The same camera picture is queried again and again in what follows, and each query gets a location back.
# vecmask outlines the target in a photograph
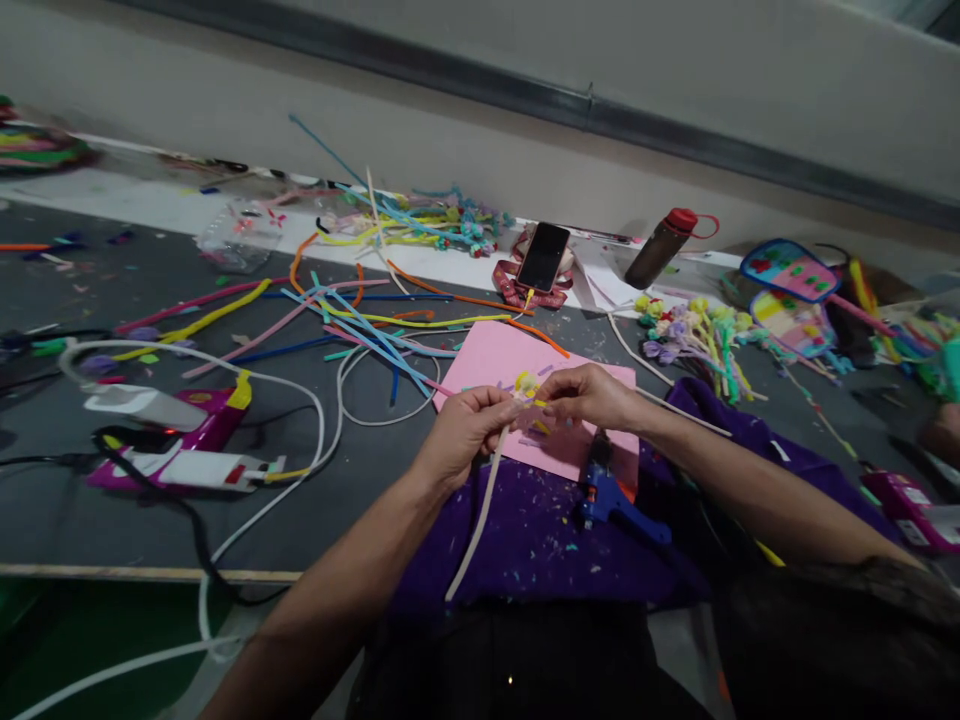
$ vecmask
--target pink pipe cleaner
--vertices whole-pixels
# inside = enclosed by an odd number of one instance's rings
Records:
[[[333,288],[334,290],[338,290],[344,287],[359,287],[361,285],[364,287],[369,287],[371,285],[388,285],[390,284],[390,282],[392,281],[390,280],[351,280],[349,282],[334,283],[333,285],[328,285],[327,287]],[[299,315],[308,307],[310,307],[311,302],[312,301],[301,302],[299,305],[297,305],[296,308],[294,308],[292,311],[290,311],[289,313],[284,315],[282,318],[280,318],[276,322],[276,324],[274,324],[272,327],[264,330],[262,333],[257,335],[257,337],[255,337],[253,340],[248,342],[246,345],[241,345],[240,347],[234,350],[231,350],[220,359],[223,360],[224,362],[229,362],[230,360],[233,360],[233,358],[237,357],[237,355],[243,355],[243,353],[247,352],[248,350],[252,350],[257,345],[259,345],[264,340],[266,340],[268,337],[270,337],[275,332],[277,332],[280,328],[284,327],[287,323],[293,320],[297,315]],[[183,373],[183,375],[181,375],[180,377],[184,379],[194,378],[194,377],[197,377],[198,375],[203,375],[205,372],[209,372],[215,367],[216,367],[216,364],[207,363],[206,365],[201,365],[200,367],[194,368],[193,370],[188,370],[187,372]]]

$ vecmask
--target hand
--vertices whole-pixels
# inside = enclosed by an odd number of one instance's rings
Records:
[[[606,430],[628,432],[639,432],[642,421],[658,410],[593,363],[551,374],[536,399],[548,403],[543,409],[548,417],[586,420]]]
[[[450,492],[467,480],[479,452],[496,452],[500,431],[520,415],[524,405],[506,390],[470,388],[444,403],[433,429],[413,461],[411,471],[441,483]]]

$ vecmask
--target fingers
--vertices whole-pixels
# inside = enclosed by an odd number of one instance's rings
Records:
[[[540,386],[536,399],[550,402],[558,397],[569,395],[571,391],[576,394],[586,378],[586,367],[588,366],[584,365],[552,373],[547,381]]]
[[[457,397],[474,412],[480,412],[484,408],[513,398],[506,390],[501,390],[493,385],[481,385],[470,388],[469,390],[464,390]]]
[[[520,417],[524,409],[524,404],[515,400],[507,393],[507,400],[491,405],[477,413],[477,424],[479,430],[484,434],[499,431],[504,425],[510,425],[514,420]]]
[[[552,400],[550,404],[543,409],[543,414],[547,417],[555,418],[557,421],[566,419],[581,420],[583,418],[581,398],[560,398]]]

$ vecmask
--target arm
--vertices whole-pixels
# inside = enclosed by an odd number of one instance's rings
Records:
[[[496,450],[521,407],[490,387],[447,400],[410,469],[284,596],[201,719],[309,718],[360,651],[474,456]]]
[[[685,470],[732,517],[784,559],[858,563],[881,556],[923,567],[809,483],[664,408],[625,393],[597,365],[551,375],[538,398],[547,414],[639,435]]]

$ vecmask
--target green floor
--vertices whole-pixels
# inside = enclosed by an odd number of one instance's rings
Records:
[[[211,623],[229,611],[211,602]],[[200,639],[197,586],[157,583],[0,582],[0,720],[118,663]],[[137,670],[86,690],[44,720],[154,720],[189,685],[201,654]]]

